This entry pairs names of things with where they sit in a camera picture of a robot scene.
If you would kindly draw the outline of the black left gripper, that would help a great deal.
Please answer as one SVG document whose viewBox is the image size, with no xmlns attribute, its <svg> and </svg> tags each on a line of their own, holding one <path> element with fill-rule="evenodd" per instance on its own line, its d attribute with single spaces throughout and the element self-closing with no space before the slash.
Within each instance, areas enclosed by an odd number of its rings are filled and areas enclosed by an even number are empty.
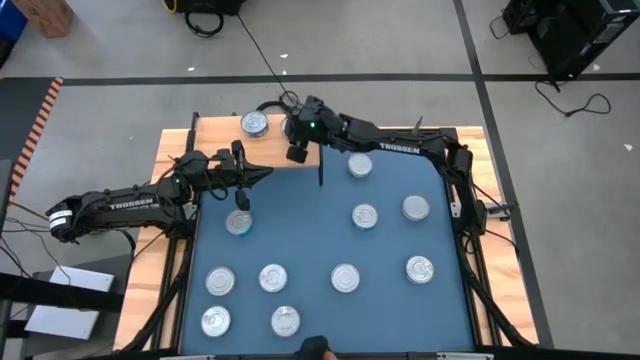
<svg viewBox="0 0 640 360">
<path fill-rule="evenodd" d="M 249 188 L 270 176 L 273 167 L 249 164 L 240 140 L 231 142 L 230 148 L 220 148 L 212 157 L 217 164 L 214 170 L 220 183 L 239 188 Z"/>
</svg>

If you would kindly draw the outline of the dark blue label tuna can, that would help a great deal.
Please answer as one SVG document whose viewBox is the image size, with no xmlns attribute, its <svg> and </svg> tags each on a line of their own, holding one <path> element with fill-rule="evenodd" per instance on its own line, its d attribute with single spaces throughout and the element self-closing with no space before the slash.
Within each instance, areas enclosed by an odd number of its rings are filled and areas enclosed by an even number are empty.
<svg viewBox="0 0 640 360">
<path fill-rule="evenodd" d="M 280 306 L 272 314 L 271 327 L 280 337 L 291 337 L 300 328 L 299 312 L 292 306 Z"/>
<path fill-rule="evenodd" d="M 269 120 L 262 111 L 245 113 L 240 120 L 241 128 L 249 137 L 262 137 L 269 130 Z"/>
<path fill-rule="evenodd" d="M 201 328 L 209 337 L 224 335 L 231 324 L 229 311 L 222 306 L 213 306 L 207 309 L 201 318 Z"/>
<path fill-rule="evenodd" d="M 407 279 L 414 284 L 426 284 L 434 277 L 434 266 L 432 262 L 424 256 L 413 256 L 409 258 L 405 265 Z"/>
</svg>

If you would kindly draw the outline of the green label tuna can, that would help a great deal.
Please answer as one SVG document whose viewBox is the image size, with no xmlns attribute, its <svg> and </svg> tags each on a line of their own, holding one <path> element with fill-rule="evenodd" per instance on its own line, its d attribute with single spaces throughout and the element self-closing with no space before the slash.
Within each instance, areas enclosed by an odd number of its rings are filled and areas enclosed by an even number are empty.
<svg viewBox="0 0 640 360">
<path fill-rule="evenodd" d="M 403 200 L 402 213 L 410 221 L 421 221 L 429 215 L 429 212 L 430 206 L 422 196 L 410 195 Z"/>
<path fill-rule="evenodd" d="M 373 162 L 366 153 L 352 153 L 347 161 L 347 169 L 352 177 L 364 178 L 371 173 Z"/>
<path fill-rule="evenodd" d="M 225 296 L 229 294 L 235 286 L 235 275 L 228 267 L 213 268 L 205 279 L 205 286 L 213 296 Z"/>
<path fill-rule="evenodd" d="M 351 293 L 355 291 L 359 286 L 359 271 L 352 264 L 339 264 L 332 270 L 331 283 L 334 289 L 338 292 Z"/>
</svg>

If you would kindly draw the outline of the blue table mat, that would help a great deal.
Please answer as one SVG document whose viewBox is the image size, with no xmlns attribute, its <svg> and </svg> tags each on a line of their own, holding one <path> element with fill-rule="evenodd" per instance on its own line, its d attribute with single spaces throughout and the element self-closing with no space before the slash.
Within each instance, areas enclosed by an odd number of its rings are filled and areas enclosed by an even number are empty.
<svg viewBox="0 0 640 360">
<path fill-rule="evenodd" d="M 251 231 L 229 234 L 225 220 L 233 200 L 204 197 L 195 242 L 180 351 L 184 355 L 265 355 L 296 351 L 301 342 L 322 335 L 344 353 L 469 350 L 474 341 L 463 290 L 444 183 L 425 158 L 375 151 L 373 169 L 356 179 L 345 154 L 324 153 L 324 182 L 312 168 L 277 169 L 249 194 Z M 424 197 L 429 215 L 410 221 L 403 200 Z M 370 204 L 377 225 L 359 230 L 352 222 L 356 205 Z M 434 266 L 426 284 L 410 282 L 405 265 L 424 256 Z M 331 283 L 339 264 L 354 265 L 358 288 L 341 293 Z M 261 270 L 279 264 L 287 272 L 285 288 L 264 291 Z M 211 295 L 208 273 L 228 267 L 235 286 L 225 296 Z M 225 307 L 228 331 L 209 337 L 201 328 L 204 312 Z M 271 327 L 273 312 L 292 306 L 301 324 L 291 337 Z"/>
</svg>

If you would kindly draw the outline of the black equipment case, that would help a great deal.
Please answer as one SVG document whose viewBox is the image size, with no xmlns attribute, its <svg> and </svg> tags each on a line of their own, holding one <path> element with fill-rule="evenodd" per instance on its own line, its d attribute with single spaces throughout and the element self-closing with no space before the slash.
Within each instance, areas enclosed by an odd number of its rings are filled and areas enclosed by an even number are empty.
<svg viewBox="0 0 640 360">
<path fill-rule="evenodd" d="M 236 15 L 247 0 L 174 0 L 178 13 Z"/>
</svg>

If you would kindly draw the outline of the person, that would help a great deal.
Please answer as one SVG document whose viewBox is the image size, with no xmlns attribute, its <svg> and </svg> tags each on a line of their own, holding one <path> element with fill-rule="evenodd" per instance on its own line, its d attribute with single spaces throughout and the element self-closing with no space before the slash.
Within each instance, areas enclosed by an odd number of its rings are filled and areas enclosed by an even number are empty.
<svg viewBox="0 0 640 360">
<path fill-rule="evenodd" d="M 293 360 L 338 360 L 330 349 L 329 342 L 322 335 L 306 338 L 298 351 L 293 355 Z"/>
</svg>

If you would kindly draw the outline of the black beam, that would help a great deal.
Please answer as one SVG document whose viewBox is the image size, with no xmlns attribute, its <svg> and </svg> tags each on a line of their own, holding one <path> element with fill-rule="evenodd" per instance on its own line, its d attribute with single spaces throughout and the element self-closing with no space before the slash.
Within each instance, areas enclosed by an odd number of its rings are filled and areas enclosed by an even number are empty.
<svg viewBox="0 0 640 360">
<path fill-rule="evenodd" d="M 0 273 L 0 300 L 83 310 L 120 312 L 124 296 Z"/>
</svg>

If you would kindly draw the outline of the white flat board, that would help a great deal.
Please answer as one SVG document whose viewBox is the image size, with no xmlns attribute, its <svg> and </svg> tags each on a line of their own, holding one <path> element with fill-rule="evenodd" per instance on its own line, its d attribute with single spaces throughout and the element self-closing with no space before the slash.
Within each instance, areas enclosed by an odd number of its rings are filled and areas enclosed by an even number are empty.
<svg viewBox="0 0 640 360">
<path fill-rule="evenodd" d="M 115 277 L 111 274 L 57 266 L 51 275 L 51 283 L 108 292 Z M 88 340 L 97 322 L 99 312 L 47 305 L 37 305 L 27 321 L 25 329 L 47 335 Z"/>
</svg>

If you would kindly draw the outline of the small black computer tower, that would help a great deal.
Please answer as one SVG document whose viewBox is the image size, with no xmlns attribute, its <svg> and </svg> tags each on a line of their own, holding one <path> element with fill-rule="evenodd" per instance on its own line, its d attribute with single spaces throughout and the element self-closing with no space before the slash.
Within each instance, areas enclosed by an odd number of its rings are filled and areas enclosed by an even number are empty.
<svg viewBox="0 0 640 360">
<path fill-rule="evenodd" d="M 526 32 L 538 20 L 538 0 L 510 0 L 502 19 L 512 35 Z"/>
</svg>

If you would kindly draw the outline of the black mat orange hazard stripes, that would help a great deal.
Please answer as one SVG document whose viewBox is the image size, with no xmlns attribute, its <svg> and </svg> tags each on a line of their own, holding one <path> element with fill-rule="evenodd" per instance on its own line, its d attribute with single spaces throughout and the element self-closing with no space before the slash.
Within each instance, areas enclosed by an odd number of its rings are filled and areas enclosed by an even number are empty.
<svg viewBox="0 0 640 360">
<path fill-rule="evenodd" d="M 0 182 L 15 199 L 64 79 L 0 78 Z"/>
</svg>

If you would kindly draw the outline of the brown cardboard box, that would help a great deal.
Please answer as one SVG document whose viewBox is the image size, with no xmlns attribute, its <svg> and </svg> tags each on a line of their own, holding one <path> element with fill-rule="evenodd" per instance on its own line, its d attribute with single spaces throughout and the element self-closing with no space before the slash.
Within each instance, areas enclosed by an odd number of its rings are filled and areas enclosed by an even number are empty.
<svg viewBox="0 0 640 360">
<path fill-rule="evenodd" d="M 66 0 L 11 0 L 28 22 L 47 38 L 65 37 L 74 19 Z"/>
</svg>

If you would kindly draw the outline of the blue plastic bin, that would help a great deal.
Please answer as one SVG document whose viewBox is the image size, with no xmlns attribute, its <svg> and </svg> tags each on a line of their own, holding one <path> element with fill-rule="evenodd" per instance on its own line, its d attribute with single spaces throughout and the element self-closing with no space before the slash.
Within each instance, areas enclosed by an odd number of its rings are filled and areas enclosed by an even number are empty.
<svg viewBox="0 0 640 360">
<path fill-rule="evenodd" d="M 0 39 L 17 42 L 26 23 L 26 17 L 11 0 L 0 0 Z"/>
</svg>

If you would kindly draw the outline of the large black computer tower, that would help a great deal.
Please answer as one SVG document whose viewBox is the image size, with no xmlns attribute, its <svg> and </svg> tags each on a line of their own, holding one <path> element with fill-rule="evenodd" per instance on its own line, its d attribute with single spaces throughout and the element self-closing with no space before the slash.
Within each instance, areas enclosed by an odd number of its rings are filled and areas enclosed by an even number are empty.
<svg viewBox="0 0 640 360">
<path fill-rule="evenodd" d="M 640 0 L 543 0 L 528 35 L 547 73 L 570 80 L 639 18 Z"/>
</svg>

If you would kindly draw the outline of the wooden shelf black frame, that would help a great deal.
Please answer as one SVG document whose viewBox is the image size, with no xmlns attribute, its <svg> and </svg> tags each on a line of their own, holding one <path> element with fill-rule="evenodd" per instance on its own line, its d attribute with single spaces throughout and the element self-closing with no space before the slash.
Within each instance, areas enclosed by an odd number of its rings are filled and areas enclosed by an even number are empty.
<svg viewBox="0 0 640 360">
<path fill-rule="evenodd" d="M 230 148 L 234 140 L 240 140 L 244 146 L 247 160 L 255 165 L 273 168 L 312 168 L 316 171 L 318 183 L 323 185 L 323 150 L 309 142 L 304 163 L 286 158 L 290 147 L 287 136 L 282 130 L 286 116 L 269 114 L 267 133 L 258 138 L 249 137 L 241 127 L 240 116 L 199 117 L 196 125 L 195 149 L 207 155 L 213 155 L 220 148 Z"/>
</svg>

